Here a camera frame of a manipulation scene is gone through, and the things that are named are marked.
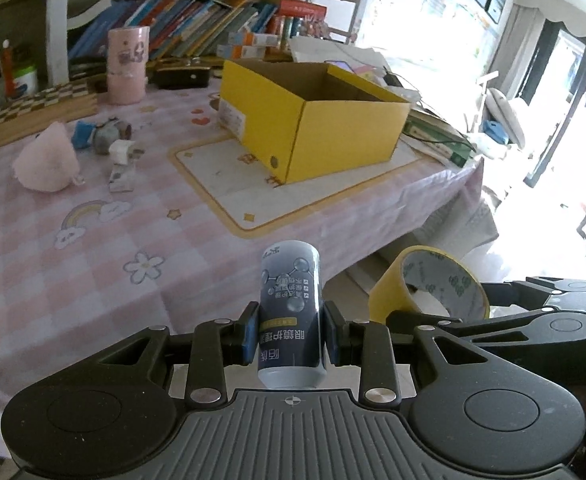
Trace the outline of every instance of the yellow box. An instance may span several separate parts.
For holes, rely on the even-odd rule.
[[[328,63],[225,62],[220,123],[281,182],[389,160],[411,106]]]

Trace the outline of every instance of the black door frame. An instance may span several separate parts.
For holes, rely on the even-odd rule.
[[[557,38],[561,30],[581,41],[585,45],[584,54],[582,56],[582,61],[580,62],[577,73],[575,74],[575,78],[570,85],[569,92],[572,94],[572,101],[570,103],[569,111],[566,114],[564,121],[553,133],[553,140],[544,150],[544,153],[539,159],[533,174],[531,176],[527,176],[524,179],[525,184],[527,184],[529,187],[535,187],[540,177],[548,168],[548,164],[551,162],[551,159],[553,158],[553,155],[557,150],[562,137],[569,127],[570,120],[572,119],[573,115],[575,115],[575,112],[580,105],[580,101],[582,100],[582,96],[586,92],[586,38],[579,38],[571,34],[566,29],[566,26],[563,22],[554,23],[546,20],[544,22],[544,27],[542,28],[542,33],[539,37],[539,40],[537,41],[537,45],[535,46],[532,60],[528,66],[526,75],[524,76],[524,81],[522,81],[522,85],[519,88],[518,97],[521,97],[527,104],[530,105],[530,102],[533,99],[533,95],[535,95],[535,91],[537,91],[537,87],[539,86],[542,76],[544,75],[544,70],[546,70],[548,61],[551,58],[551,54],[553,54],[553,49],[555,48]]]

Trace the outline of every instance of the door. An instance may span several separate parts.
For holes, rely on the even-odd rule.
[[[529,186],[546,171],[585,90],[586,38],[546,20],[518,92],[535,118],[534,131],[526,133],[535,164],[524,180]]]

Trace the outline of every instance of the ribbed gray plate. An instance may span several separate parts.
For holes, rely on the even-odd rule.
[[[38,477],[22,472],[20,480]],[[471,480],[436,462],[397,416],[343,391],[240,391],[227,407],[187,417],[157,457],[115,480]],[[563,468],[544,480],[574,480]]]

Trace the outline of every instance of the pink cylinder container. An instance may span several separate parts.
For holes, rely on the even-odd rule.
[[[107,85],[115,105],[139,103],[147,94],[148,27],[109,31]]]

